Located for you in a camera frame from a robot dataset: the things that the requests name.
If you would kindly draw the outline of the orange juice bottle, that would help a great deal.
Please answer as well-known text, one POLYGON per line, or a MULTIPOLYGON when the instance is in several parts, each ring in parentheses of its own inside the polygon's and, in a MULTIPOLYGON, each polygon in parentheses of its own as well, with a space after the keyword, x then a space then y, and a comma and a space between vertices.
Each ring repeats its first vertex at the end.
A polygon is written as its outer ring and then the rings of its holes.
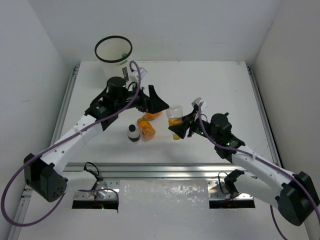
POLYGON ((137 120, 137 125, 146 141, 150 141, 156 135, 156 130, 149 121, 139 118, 137 120))
POLYGON ((149 113, 149 112, 146 112, 142 118, 146 121, 153 121, 155 120, 156 118, 158 118, 160 115, 162 114, 162 111, 160 112, 157 112, 157 113, 149 113))

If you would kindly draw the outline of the clear bottle yellow label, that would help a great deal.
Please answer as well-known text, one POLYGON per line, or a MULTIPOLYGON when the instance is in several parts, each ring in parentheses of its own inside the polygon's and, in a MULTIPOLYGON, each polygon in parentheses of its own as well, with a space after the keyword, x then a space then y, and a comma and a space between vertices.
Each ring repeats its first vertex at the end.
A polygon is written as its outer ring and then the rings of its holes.
POLYGON ((172 104, 166 110, 166 115, 168 118, 168 126, 178 125, 182 123, 183 108, 181 105, 172 104))

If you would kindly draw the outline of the clear bottle black label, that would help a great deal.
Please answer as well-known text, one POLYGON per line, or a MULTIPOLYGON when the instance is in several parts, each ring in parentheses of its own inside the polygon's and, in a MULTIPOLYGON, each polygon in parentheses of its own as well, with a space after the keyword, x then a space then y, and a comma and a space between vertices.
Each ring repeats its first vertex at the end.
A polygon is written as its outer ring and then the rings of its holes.
POLYGON ((130 124, 127 129, 127 137, 131 142, 138 142, 141 138, 140 132, 134 124, 130 124))

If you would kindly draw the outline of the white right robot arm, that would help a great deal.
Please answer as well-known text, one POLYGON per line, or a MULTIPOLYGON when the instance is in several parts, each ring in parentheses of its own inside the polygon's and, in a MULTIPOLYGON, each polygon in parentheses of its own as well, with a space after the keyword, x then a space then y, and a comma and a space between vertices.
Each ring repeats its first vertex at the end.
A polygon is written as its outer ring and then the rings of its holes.
POLYGON ((229 195, 249 194, 276 208, 291 224, 300 226, 312 213, 320 214, 320 199, 311 177, 296 174, 258 155, 232 134, 228 113, 216 113, 209 122, 202 120, 205 101, 192 102, 193 111, 169 130, 181 139, 198 134, 214 144, 221 159, 238 166, 223 180, 229 195))

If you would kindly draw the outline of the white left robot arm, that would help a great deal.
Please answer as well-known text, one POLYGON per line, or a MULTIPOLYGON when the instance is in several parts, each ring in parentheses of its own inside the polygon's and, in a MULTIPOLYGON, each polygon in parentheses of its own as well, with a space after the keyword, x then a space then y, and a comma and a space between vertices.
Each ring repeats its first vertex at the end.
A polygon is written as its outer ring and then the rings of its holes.
POLYGON ((25 183, 49 203, 65 192, 91 191, 103 178, 92 170, 64 173, 70 159, 91 139, 104 132, 118 117, 122 109, 136 108, 143 113, 155 114, 168 109, 153 85, 149 94, 136 86, 126 88, 125 79, 112 77, 106 88, 90 103, 79 121, 54 145, 40 156, 29 154, 24 163, 25 183))

